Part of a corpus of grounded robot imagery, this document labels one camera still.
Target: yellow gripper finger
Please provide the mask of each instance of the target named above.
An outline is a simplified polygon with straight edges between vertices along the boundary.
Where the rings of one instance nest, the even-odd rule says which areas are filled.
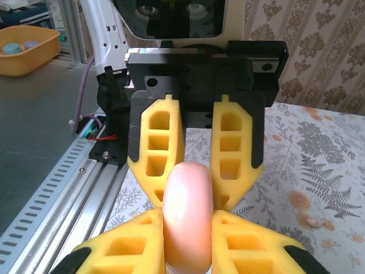
[[[162,209],[150,209],[73,252],[83,248],[91,253],[77,274],[166,274]]]
[[[210,172],[214,208],[231,212],[263,170],[252,167],[253,118],[228,95],[214,103]]]
[[[155,207],[162,207],[170,170],[184,161],[184,133],[178,100],[167,94],[141,115],[139,159],[128,165]]]
[[[287,246],[306,252],[292,238],[226,211],[214,212],[212,274],[305,274],[285,251]]]

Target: orange plastic tray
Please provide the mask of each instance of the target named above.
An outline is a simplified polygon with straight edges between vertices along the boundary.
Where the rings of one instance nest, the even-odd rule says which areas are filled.
[[[37,41],[39,45],[25,50],[23,44],[27,41]],[[9,43],[20,44],[23,52],[0,55],[0,75],[26,75],[60,53],[59,32],[42,27],[13,26],[0,30],[0,52]]]

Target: purple ball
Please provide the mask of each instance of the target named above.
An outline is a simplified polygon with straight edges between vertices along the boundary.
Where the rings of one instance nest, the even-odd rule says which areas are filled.
[[[27,42],[24,43],[24,48],[26,50],[28,50],[28,49],[31,49],[32,47],[37,46],[37,45],[39,45],[39,42],[37,42],[37,41],[27,41]]]

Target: camera lens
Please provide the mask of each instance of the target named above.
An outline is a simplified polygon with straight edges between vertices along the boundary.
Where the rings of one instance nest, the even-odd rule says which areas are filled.
[[[205,6],[201,4],[190,4],[186,6],[186,12],[190,20],[200,20],[208,15]]]
[[[151,17],[157,15],[159,13],[159,10],[151,6],[142,6],[138,8],[138,12],[142,15]]]

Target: gray table surface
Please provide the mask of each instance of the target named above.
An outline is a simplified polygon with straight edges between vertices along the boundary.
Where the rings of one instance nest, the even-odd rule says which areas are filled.
[[[30,75],[0,76],[0,236],[75,139],[74,118],[84,65],[53,60]],[[98,108],[88,76],[82,113]]]

